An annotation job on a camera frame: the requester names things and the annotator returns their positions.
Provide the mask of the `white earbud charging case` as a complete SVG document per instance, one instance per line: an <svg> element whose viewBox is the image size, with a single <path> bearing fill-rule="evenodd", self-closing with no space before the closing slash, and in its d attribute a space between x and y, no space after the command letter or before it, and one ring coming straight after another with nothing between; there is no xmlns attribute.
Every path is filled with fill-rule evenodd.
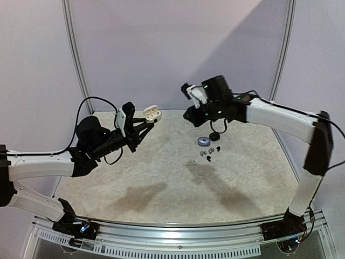
<svg viewBox="0 0 345 259"><path fill-rule="evenodd" d="M143 110L146 123L154 124L161 120L162 112L157 105L151 105Z"/></svg>

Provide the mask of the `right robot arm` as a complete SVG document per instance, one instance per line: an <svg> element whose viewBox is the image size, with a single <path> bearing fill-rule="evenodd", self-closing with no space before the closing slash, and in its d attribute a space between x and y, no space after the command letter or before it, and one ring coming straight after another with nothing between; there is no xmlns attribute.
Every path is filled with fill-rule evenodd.
<svg viewBox="0 0 345 259"><path fill-rule="evenodd" d="M328 113L308 113L272 103L255 91L234 94L222 75L205 80L199 86L185 83L181 91L193 102L183 117L195 127L217 120L226 124L252 123L283 131L309 145L302 168L304 174L287 210L290 215L281 220L278 227L283 235L298 229L298 217L309 207L332 156L333 136Z"/></svg>

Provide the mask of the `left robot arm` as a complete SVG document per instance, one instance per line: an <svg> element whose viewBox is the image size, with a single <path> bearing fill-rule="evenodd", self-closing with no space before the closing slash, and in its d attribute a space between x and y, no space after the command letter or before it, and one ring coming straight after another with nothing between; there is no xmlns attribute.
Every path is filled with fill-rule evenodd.
<svg viewBox="0 0 345 259"><path fill-rule="evenodd" d="M19 181L44 176L82 177L114 151L127 146L135 152L161 119L162 113L156 105L147 107L142 118L135 118L134 113L133 103L124 104L117 110L112 131L101 126L97 117L85 117L74 130L77 145L64 151L25 154L9 151L1 145L1 207L16 207L36 213L59 222L68 234L76 234L80 230L80 222L75 219L75 212L67 201L47 197L24 187Z"/></svg>

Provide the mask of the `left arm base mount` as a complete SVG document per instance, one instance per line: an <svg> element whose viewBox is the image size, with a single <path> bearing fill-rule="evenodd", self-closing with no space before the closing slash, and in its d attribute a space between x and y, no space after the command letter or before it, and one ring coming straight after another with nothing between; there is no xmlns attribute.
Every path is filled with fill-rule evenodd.
<svg viewBox="0 0 345 259"><path fill-rule="evenodd" d="M100 225L91 219L78 220L71 205L64 199L58 201L63 207L63 216L59 221L54 221L52 229L56 232L71 235L74 239L96 240Z"/></svg>

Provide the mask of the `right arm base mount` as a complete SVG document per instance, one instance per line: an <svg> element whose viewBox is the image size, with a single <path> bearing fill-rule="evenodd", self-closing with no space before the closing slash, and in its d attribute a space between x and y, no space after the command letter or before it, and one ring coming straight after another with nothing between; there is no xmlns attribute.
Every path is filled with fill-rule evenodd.
<svg viewBox="0 0 345 259"><path fill-rule="evenodd" d="M303 233L303 235L298 239L297 243L305 240L310 233L313 231L315 223L315 215L312 208L309 206L307 208L309 213L309 219L312 224L310 228L307 228L304 216L296 216L286 210L283 218L281 220L266 222L260 225L260 230L265 241L279 239L288 236L294 236L298 233Z"/></svg>

